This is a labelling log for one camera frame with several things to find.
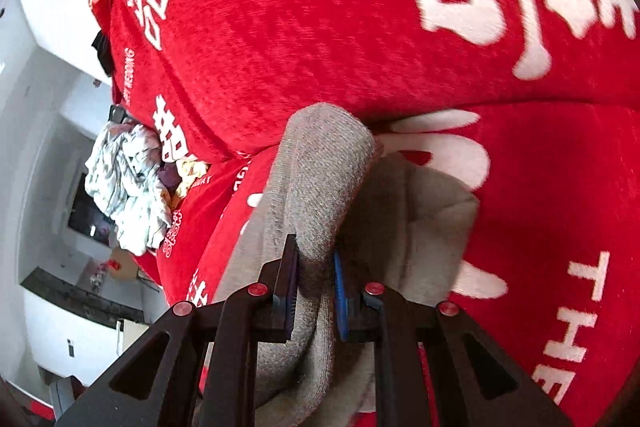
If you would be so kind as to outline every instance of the black metal bracket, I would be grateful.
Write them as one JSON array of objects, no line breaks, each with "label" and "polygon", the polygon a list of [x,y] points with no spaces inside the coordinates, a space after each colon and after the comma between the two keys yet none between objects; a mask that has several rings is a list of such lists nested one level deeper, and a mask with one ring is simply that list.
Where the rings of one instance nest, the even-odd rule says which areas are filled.
[{"label": "black metal bracket", "polygon": [[[147,330],[60,417],[58,427],[187,427],[207,346],[215,341],[199,427],[254,427],[258,342],[291,338],[298,247],[262,267],[258,282],[202,308],[183,301]],[[568,418],[456,304],[406,301],[334,256],[342,341],[375,343],[379,427],[567,427]],[[418,346],[428,361],[434,407]]]},{"label": "black metal bracket", "polygon": [[298,247],[258,282],[202,308],[172,306],[60,417],[58,427],[186,427],[193,416],[207,346],[215,341],[200,427],[254,425],[257,343],[290,339],[298,291]]},{"label": "black metal bracket", "polygon": [[375,342],[378,427],[432,425],[418,346],[426,352],[440,427],[568,427],[571,420],[456,304],[406,301],[363,282],[334,254],[345,342]]}]

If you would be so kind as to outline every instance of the crumpled white cloth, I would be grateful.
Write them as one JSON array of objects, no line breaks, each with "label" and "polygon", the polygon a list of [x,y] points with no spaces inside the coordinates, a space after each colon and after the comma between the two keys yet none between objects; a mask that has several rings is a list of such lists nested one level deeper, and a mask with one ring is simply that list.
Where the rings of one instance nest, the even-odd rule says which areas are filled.
[{"label": "crumpled white cloth", "polygon": [[171,225],[169,195],[158,177],[162,145],[143,125],[109,122],[85,165],[84,190],[118,227],[121,248],[157,249]]}]

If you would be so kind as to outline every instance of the white cabinet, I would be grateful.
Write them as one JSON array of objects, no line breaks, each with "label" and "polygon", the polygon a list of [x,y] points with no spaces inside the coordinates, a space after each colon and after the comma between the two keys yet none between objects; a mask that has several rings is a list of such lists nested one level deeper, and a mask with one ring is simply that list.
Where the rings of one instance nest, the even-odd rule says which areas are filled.
[{"label": "white cabinet", "polygon": [[118,358],[118,334],[24,290],[27,338],[35,362],[85,386],[94,383]]}]

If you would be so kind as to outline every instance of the yellow fabric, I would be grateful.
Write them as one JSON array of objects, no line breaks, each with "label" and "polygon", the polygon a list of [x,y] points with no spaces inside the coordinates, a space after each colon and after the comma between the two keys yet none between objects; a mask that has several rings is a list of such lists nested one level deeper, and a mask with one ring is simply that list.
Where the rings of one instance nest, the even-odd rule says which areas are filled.
[{"label": "yellow fabric", "polygon": [[193,182],[198,178],[202,178],[210,167],[208,163],[187,160],[178,160],[175,163],[175,166],[178,169],[180,178],[182,178],[182,183],[175,189],[174,197],[171,198],[169,208],[172,210],[175,210],[178,203],[185,198],[187,192],[189,192],[189,189],[191,188],[191,185],[193,185]]}]

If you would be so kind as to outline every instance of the gray fabric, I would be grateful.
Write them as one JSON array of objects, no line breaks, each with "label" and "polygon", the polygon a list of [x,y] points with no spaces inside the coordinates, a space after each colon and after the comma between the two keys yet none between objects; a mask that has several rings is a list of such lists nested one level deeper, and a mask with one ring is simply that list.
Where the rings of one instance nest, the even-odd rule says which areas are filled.
[{"label": "gray fabric", "polygon": [[369,398],[371,346],[335,342],[330,259],[338,230],[344,261],[408,299],[433,304],[454,282],[476,199],[450,176],[380,153],[366,127],[335,106],[313,105],[287,125],[215,295],[257,280],[262,264],[281,256],[287,233],[296,234],[294,331],[284,346],[258,345],[258,427],[346,427]]}]

